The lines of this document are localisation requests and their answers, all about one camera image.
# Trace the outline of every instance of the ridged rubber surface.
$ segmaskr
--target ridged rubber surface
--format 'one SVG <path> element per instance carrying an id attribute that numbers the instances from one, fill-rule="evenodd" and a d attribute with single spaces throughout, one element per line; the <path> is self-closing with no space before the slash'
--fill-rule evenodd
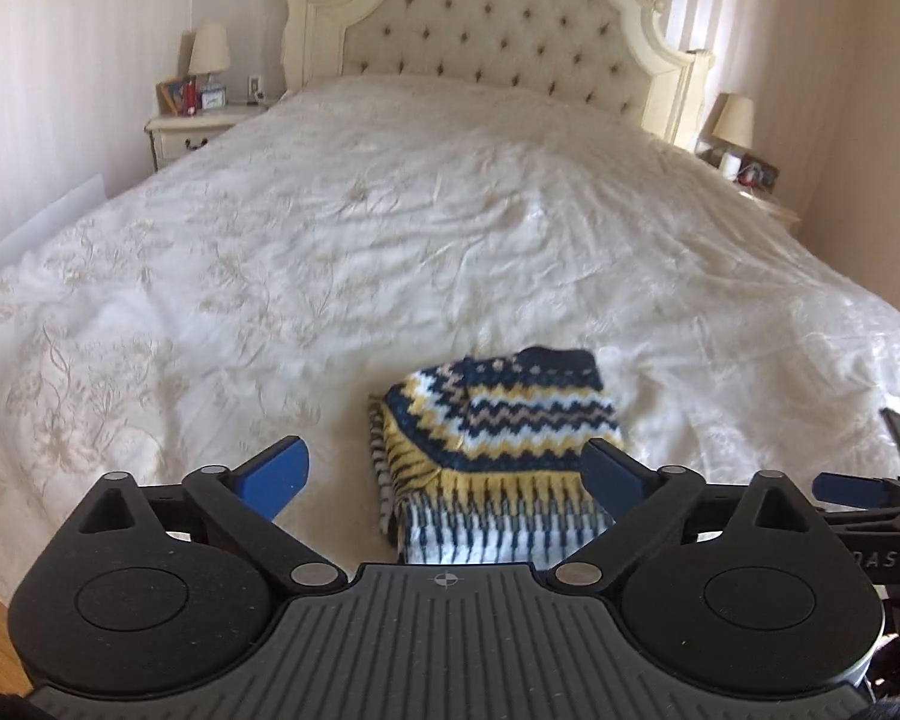
<path id="1" fill-rule="evenodd" d="M 522 565 L 368 566 L 351 589 L 290 604 L 208 685 L 32 699 L 61 720 L 845 720 L 865 705 L 849 686 L 791 702 L 693 688 L 634 651 L 600 601 L 543 589 Z"/>

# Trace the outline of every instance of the circular pad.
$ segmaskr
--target circular pad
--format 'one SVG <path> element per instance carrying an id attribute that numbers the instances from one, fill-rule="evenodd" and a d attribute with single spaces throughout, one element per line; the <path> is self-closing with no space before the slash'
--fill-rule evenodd
<path id="1" fill-rule="evenodd" d="M 817 603 L 803 579 L 776 568 L 754 567 L 718 574 L 706 584 L 703 598 L 717 617 L 755 631 L 792 628 L 809 617 Z"/>
<path id="2" fill-rule="evenodd" d="M 263 577 L 231 553 L 163 533 L 140 549 L 80 538 L 82 551 L 41 556 L 10 605 L 36 680 L 88 695 L 178 690 L 237 661 L 269 621 Z"/>
<path id="3" fill-rule="evenodd" d="M 859 680 L 883 610 L 850 553 L 836 538 L 821 550 L 804 548 L 803 534 L 726 536 L 664 550 L 634 572 L 621 610 L 644 652 L 732 695 Z"/>
<path id="4" fill-rule="evenodd" d="M 77 609 L 97 628 L 144 631 L 173 619 L 187 595 L 184 581 L 169 571 L 121 568 L 84 584 Z"/>

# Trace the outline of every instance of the crosshair marking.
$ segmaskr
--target crosshair marking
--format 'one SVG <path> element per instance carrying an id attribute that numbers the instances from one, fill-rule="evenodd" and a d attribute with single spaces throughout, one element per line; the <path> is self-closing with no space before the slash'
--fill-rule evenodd
<path id="1" fill-rule="evenodd" d="M 460 577 L 448 572 L 446 574 L 437 574 L 437 576 L 434 577 L 434 581 L 445 590 L 447 587 L 452 587 L 460 581 Z"/>

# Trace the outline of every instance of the alarm clock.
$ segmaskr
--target alarm clock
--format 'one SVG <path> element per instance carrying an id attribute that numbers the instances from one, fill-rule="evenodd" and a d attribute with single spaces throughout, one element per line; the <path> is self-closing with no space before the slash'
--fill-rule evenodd
<path id="1" fill-rule="evenodd" d="M 226 106 L 226 86 L 206 86 L 200 92 L 200 107 L 205 111 Z"/>

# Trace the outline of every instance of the lamp base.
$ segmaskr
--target lamp base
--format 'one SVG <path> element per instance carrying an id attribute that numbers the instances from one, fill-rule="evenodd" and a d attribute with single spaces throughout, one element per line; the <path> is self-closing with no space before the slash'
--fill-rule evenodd
<path id="1" fill-rule="evenodd" d="M 732 151 L 725 151 L 724 157 L 720 160 L 720 174 L 727 180 L 733 181 L 740 175 L 740 166 L 743 160 Z"/>

